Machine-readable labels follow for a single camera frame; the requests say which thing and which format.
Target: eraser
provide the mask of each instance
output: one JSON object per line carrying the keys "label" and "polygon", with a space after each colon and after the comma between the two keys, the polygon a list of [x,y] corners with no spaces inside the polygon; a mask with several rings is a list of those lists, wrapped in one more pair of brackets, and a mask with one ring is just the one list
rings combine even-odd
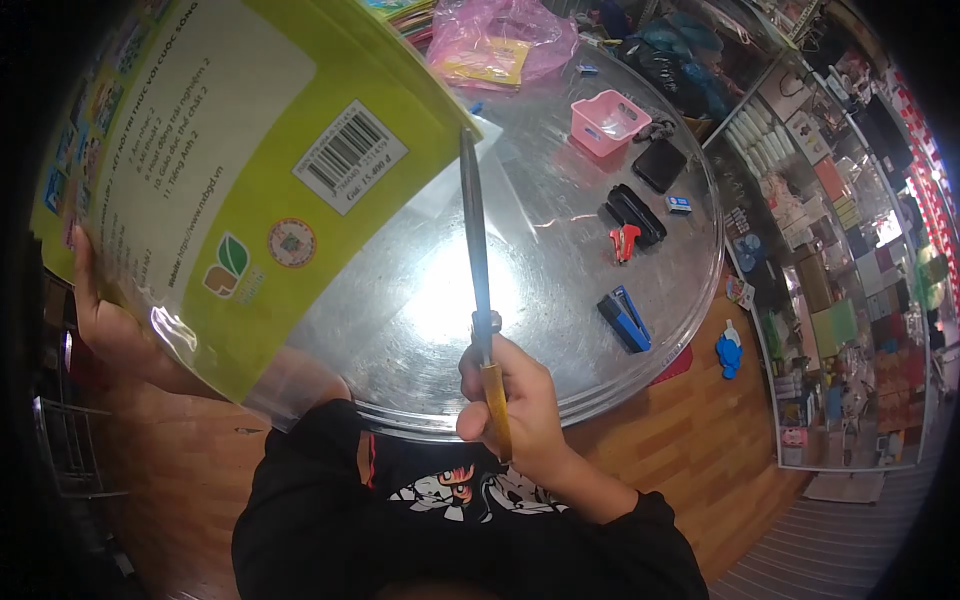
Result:
{"label": "eraser", "polygon": [[690,201],[686,198],[680,198],[678,196],[666,197],[666,209],[673,214],[688,214],[693,212],[693,207],[690,206]]}

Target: blue plastic toy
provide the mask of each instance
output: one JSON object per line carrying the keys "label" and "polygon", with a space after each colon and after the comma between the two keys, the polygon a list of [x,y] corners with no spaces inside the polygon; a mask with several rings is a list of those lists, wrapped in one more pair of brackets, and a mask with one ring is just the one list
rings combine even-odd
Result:
{"label": "blue plastic toy", "polygon": [[723,366],[724,379],[733,379],[740,369],[740,357],[743,348],[740,347],[740,334],[733,328],[733,323],[727,320],[727,330],[723,332],[716,343],[717,356]]}

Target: glass display case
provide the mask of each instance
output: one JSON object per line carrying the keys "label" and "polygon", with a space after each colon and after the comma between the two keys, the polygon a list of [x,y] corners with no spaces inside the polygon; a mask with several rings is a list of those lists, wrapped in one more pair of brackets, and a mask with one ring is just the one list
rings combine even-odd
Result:
{"label": "glass display case", "polygon": [[792,41],[800,39],[816,15],[823,0],[749,0],[774,24],[780,34]]}
{"label": "glass display case", "polygon": [[651,82],[706,139],[756,89],[784,49],[738,0],[651,0],[617,57]]}
{"label": "glass display case", "polygon": [[917,252],[847,109],[787,53],[707,156],[728,252],[756,288],[780,465],[915,465],[931,413]]}

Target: hand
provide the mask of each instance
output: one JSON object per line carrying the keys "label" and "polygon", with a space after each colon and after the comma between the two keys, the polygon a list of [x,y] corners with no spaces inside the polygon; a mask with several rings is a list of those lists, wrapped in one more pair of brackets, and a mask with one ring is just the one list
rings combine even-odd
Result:
{"label": "hand", "polygon": [[[460,390],[470,404],[457,418],[457,435],[465,442],[483,442],[499,456],[496,438],[487,427],[490,410],[480,382],[479,358],[471,346],[460,359]],[[499,334],[493,336],[492,358],[503,370],[514,468],[549,490],[564,464],[579,458],[564,440],[550,371]]]}
{"label": "hand", "polygon": [[168,356],[150,331],[129,312],[100,300],[93,267],[93,248],[80,226],[73,229],[74,300],[80,337],[109,367],[172,394],[225,399]]}

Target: round glass table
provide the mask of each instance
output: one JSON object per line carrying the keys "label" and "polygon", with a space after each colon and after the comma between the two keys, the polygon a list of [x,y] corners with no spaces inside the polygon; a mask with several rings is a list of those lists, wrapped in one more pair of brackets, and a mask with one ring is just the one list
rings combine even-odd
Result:
{"label": "round glass table", "polygon": [[[578,64],[599,74],[582,77]],[[688,198],[691,214],[668,214],[663,196],[631,171],[647,143],[599,159],[570,137],[570,104],[606,89],[677,121],[671,141],[687,164],[669,194]],[[553,374],[564,425],[589,419],[649,384],[707,314],[723,256],[713,174],[677,111],[586,44],[563,69],[518,93],[456,93],[468,107],[483,102],[480,116],[489,122],[478,154],[492,308],[503,334]],[[467,401],[457,364],[475,309],[459,166],[445,175],[367,242],[286,342],[346,380],[374,431],[434,442],[458,440],[454,425]],[[616,223],[602,207],[620,183],[667,230],[664,241],[622,266],[609,237]],[[618,285],[650,332],[646,352],[628,353],[597,310]]]}

